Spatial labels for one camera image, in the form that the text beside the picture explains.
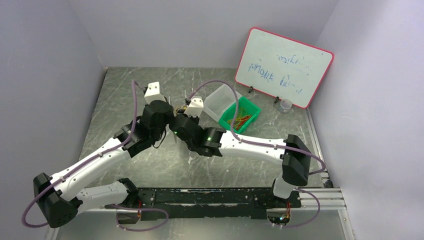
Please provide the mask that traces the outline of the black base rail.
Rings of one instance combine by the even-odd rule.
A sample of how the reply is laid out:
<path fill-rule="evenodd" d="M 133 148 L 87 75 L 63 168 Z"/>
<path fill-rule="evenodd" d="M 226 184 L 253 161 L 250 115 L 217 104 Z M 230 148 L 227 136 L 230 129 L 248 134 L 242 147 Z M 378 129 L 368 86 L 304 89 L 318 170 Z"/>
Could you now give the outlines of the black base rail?
<path fill-rule="evenodd" d="M 140 209 L 140 220 L 250 217 L 265 220 L 268 214 L 287 210 L 342 210 L 346 207 L 336 188 L 293 190 L 288 198 L 273 194 L 270 187 L 237 188 L 139 188 L 138 194 L 121 203 L 131 211 Z"/>

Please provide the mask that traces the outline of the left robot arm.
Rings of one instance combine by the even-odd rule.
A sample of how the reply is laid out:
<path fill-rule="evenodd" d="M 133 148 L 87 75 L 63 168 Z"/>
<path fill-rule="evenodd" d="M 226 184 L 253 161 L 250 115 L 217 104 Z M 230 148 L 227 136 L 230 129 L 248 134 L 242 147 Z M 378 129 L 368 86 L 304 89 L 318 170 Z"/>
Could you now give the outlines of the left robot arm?
<path fill-rule="evenodd" d="M 33 179 L 35 203 L 46 224 L 58 228 L 101 206 L 140 206 L 139 190 L 128 178 L 100 187 L 87 185 L 114 165 L 152 147 L 173 117 L 173 107 L 167 100 L 154 100 L 144 107 L 141 116 L 123 126 L 96 152 L 53 175 L 37 175 Z"/>

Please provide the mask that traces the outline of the red framed whiteboard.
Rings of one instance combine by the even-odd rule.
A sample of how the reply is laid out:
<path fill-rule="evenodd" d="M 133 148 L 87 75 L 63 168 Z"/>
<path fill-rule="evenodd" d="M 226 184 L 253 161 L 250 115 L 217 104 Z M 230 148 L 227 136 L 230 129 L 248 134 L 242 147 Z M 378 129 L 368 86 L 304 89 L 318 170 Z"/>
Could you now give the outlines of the red framed whiteboard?
<path fill-rule="evenodd" d="M 248 34 L 235 81 L 306 109 L 334 60 L 328 50 L 257 27 Z"/>

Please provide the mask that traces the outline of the grey perforated spool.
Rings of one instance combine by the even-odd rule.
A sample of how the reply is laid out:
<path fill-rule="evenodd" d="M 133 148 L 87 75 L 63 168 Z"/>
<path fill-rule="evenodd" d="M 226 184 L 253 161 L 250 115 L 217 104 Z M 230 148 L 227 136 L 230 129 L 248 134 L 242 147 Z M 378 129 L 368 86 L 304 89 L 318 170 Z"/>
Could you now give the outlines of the grey perforated spool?
<path fill-rule="evenodd" d="M 176 116 L 176 110 L 175 110 L 175 107 L 173 106 L 173 101 L 172 101 L 171 95 L 168 96 L 168 103 L 171 106 L 172 115 L 173 115 L 173 117 L 175 117 Z M 173 130 L 171 130 L 170 126 L 168 128 L 172 132 L 172 137 L 173 137 L 174 143 L 177 144 L 178 143 L 178 136 L 176 135 L 176 133 Z"/>

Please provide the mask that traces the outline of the green plastic bin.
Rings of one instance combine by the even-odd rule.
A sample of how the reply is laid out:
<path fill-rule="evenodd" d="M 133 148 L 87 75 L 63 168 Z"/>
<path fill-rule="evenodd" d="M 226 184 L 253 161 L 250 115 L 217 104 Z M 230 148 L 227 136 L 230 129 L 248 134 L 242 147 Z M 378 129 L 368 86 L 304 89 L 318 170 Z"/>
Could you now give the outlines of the green plastic bin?
<path fill-rule="evenodd" d="M 236 104 L 234 103 L 228 110 L 224 112 L 218 122 L 226 130 L 230 130 L 235 110 Z M 239 98 L 237 116 L 233 124 L 234 132 L 236 134 L 244 133 L 248 126 L 257 120 L 257 117 L 260 113 L 261 109 L 249 99 L 244 96 Z"/>

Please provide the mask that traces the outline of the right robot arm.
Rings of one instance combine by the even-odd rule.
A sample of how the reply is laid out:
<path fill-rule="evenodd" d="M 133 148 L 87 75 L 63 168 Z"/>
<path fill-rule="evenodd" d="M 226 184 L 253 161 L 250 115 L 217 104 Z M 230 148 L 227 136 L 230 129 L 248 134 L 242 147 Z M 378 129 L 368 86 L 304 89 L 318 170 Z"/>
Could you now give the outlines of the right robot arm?
<path fill-rule="evenodd" d="M 304 187 L 309 182 L 312 154 L 296 135 L 290 134 L 286 139 L 234 135 L 223 128 L 202 128 L 196 120 L 183 114 L 175 116 L 169 128 L 186 143 L 189 151 L 200 156 L 238 156 L 280 166 L 272 184 L 275 197 L 287 199 L 296 187 Z"/>

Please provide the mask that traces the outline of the small clear plastic cup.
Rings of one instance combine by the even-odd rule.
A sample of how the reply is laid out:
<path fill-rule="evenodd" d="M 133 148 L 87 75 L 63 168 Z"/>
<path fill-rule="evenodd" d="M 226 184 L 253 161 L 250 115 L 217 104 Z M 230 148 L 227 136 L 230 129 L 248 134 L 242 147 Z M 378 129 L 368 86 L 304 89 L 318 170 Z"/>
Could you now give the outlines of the small clear plastic cup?
<path fill-rule="evenodd" d="M 282 99 L 279 103 L 278 110 L 283 114 L 287 114 L 291 111 L 293 103 L 288 99 Z"/>

